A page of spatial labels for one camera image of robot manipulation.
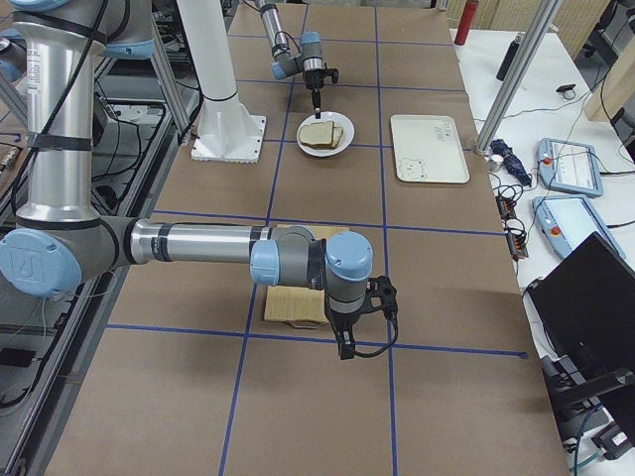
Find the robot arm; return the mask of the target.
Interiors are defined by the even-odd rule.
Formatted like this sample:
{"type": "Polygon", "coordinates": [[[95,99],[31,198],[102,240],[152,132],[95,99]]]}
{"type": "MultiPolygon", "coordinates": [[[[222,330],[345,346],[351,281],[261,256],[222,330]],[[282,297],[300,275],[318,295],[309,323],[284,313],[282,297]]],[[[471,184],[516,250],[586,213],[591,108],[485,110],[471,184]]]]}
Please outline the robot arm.
{"type": "Polygon", "coordinates": [[[270,287],[322,290],[339,356],[356,356],[352,328],[372,311],[373,250],[355,232],[319,240],[307,228],[153,223],[103,216],[91,204],[94,62],[155,50],[147,1],[16,1],[26,43],[28,195],[1,241],[1,272],[24,294],[51,298],[105,272],[151,261],[245,263],[270,287]]]}
{"type": "Polygon", "coordinates": [[[334,82],[338,79],[338,71],[328,68],[323,59],[320,35],[313,31],[302,33],[298,52],[293,54],[290,45],[293,38],[282,27],[276,4],[273,1],[255,1],[254,4],[270,43],[274,77],[282,80],[300,73],[312,94],[314,114],[319,119],[324,81],[327,77],[332,77],[334,82]]]}

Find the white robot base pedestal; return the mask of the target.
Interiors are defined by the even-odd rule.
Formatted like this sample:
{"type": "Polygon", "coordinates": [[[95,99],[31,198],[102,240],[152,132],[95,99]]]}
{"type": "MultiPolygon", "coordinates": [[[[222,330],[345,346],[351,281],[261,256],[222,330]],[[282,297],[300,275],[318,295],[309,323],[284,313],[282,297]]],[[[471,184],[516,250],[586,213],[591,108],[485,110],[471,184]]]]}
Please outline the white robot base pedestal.
{"type": "Polygon", "coordinates": [[[267,118],[252,115],[237,90],[222,10],[218,1],[194,1],[184,16],[203,103],[195,161],[255,164],[260,157],[267,118]]]}

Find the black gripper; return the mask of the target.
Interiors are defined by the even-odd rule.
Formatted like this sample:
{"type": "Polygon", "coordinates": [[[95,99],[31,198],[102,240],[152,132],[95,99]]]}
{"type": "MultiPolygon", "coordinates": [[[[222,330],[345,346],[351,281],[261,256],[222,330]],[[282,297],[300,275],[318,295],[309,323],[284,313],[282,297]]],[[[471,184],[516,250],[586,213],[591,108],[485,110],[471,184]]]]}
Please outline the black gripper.
{"type": "Polygon", "coordinates": [[[330,323],[338,344],[341,360],[355,357],[353,326],[362,313],[366,312],[366,295],[358,297],[334,296],[324,293],[324,314],[330,323]]]}
{"type": "Polygon", "coordinates": [[[320,89],[323,88],[324,70],[312,69],[304,72],[303,75],[305,86],[312,92],[312,103],[314,108],[315,118],[321,117],[321,93],[320,89]]]}

